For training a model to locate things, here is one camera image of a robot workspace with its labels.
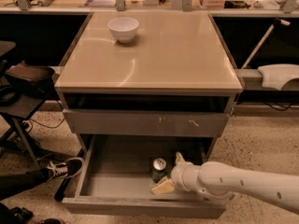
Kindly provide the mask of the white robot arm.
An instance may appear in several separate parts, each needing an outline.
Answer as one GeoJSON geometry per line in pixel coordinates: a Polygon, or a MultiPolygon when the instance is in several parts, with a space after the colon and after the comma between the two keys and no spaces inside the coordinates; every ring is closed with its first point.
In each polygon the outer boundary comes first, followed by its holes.
{"type": "Polygon", "coordinates": [[[228,204],[236,193],[299,214],[299,176],[235,168],[217,161],[195,165],[176,153],[170,177],[151,188],[154,195],[193,191],[214,203],[228,204]]]}

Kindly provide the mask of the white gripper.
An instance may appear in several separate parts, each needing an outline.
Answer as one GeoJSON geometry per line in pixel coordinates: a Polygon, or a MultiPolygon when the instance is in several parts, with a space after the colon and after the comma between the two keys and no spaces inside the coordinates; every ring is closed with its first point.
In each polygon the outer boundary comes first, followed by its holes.
{"type": "Polygon", "coordinates": [[[151,188],[154,195],[166,194],[175,190],[175,187],[184,191],[197,192],[202,183],[199,180],[200,166],[185,161],[180,152],[176,153],[175,167],[171,171],[171,179],[163,177],[151,188]]]}

